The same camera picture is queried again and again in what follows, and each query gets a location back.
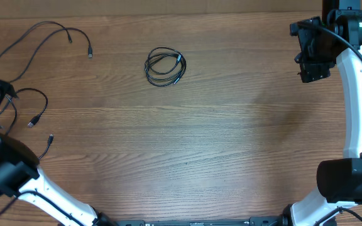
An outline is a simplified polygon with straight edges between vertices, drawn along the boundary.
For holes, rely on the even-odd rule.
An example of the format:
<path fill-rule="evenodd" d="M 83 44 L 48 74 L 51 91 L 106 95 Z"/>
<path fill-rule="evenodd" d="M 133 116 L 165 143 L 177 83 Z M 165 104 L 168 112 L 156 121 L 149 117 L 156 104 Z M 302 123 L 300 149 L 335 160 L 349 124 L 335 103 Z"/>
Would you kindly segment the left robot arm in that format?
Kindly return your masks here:
<path fill-rule="evenodd" d="M 5 95 L 15 97 L 10 83 L 0 80 L 0 104 Z M 0 133 L 0 196 L 23 200 L 40 208 L 62 225 L 111 225 L 103 213 L 82 203 L 52 182 L 40 160 L 22 142 Z"/>

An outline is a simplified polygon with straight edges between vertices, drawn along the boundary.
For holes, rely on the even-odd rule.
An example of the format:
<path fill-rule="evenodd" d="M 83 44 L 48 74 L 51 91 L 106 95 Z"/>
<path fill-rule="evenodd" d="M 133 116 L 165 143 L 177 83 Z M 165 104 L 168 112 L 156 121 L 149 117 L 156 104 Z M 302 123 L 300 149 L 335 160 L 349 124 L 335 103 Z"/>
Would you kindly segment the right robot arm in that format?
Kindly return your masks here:
<path fill-rule="evenodd" d="M 346 140 L 341 159 L 318 165 L 316 187 L 278 217 L 251 217 L 250 225 L 335 225 L 336 215 L 362 205 L 362 9 L 359 1 L 324 1 L 322 14 L 290 25 L 299 40 L 304 83 L 337 68 L 344 90 Z"/>

